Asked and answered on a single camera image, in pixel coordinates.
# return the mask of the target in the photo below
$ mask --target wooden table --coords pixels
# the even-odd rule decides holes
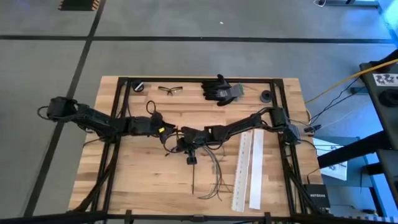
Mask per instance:
[[[102,78],[95,109],[107,114],[111,113],[117,80],[118,77]],[[284,83],[290,118],[307,122],[299,80],[285,78]],[[183,91],[174,96],[167,96],[165,91],[157,89],[159,85],[169,88],[183,86]],[[269,85],[244,83],[243,86],[243,98],[230,105],[219,107],[216,106],[215,101],[204,99],[200,83],[147,82],[143,92],[131,92],[129,106],[133,116],[150,116],[146,111],[146,103],[153,100],[164,120],[178,127],[189,126],[203,129],[204,126],[209,125],[226,125],[243,119],[264,106],[272,106],[270,103],[262,103],[259,99],[261,91],[269,88]],[[271,123],[268,115],[264,115],[264,119]],[[95,134],[88,134],[86,141],[96,138]],[[239,140],[240,135],[237,135],[224,143],[224,158],[222,158],[222,149],[215,151],[218,159],[222,158],[221,170],[230,190],[233,190]],[[175,139],[170,138],[167,146],[174,145]],[[75,208],[94,186],[102,152],[103,143],[99,141],[84,147],[70,199],[70,208]],[[130,209],[136,215],[261,216],[264,212],[270,212],[273,217],[290,216],[279,144],[275,133],[265,131],[264,134],[261,210],[248,208],[249,197],[247,196],[244,212],[232,211],[233,194],[226,187],[221,188],[222,201],[217,197],[209,200],[198,199],[199,196],[209,192],[215,181],[213,164],[204,150],[197,150],[198,164],[195,166],[194,195],[192,195],[193,166],[187,165],[187,155],[171,154],[165,157],[165,154],[166,151],[156,138],[141,136],[122,138],[109,213],[124,214]],[[306,182],[307,174],[318,168],[316,152],[311,145],[304,142],[297,146],[297,157],[302,180]],[[312,184],[322,182],[319,170],[310,175],[310,180]]]

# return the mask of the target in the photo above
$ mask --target black glove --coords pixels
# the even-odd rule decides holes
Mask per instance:
[[[218,106],[225,106],[243,95],[241,84],[231,86],[220,74],[217,75],[216,81],[203,81],[201,87],[205,99],[218,101]]]

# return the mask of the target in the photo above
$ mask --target white ruler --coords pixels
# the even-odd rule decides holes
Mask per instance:
[[[234,197],[232,199],[232,210],[237,212],[243,212],[244,210],[244,199],[246,196],[250,163],[250,148],[251,132],[246,131],[241,134],[238,165],[235,173]]]
[[[262,179],[262,149],[264,143],[264,130],[255,129],[253,137],[253,154],[251,161],[251,182],[249,208],[261,207],[261,179]]]

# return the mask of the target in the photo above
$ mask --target safety glasses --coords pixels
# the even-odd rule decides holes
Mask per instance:
[[[162,90],[162,91],[166,91],[167,95],[169,95],[169,94],[173,95],[174,93],[180,92],[182,90],[182,86],[173,87],[173,88],[167,88],[167,87],[159,86],[159,87],[157,87],[157,89],[158,90]]]

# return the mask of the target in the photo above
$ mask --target sticker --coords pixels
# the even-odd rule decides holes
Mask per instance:
[[[398,74],[373,74],[377,86],[398,86]]]

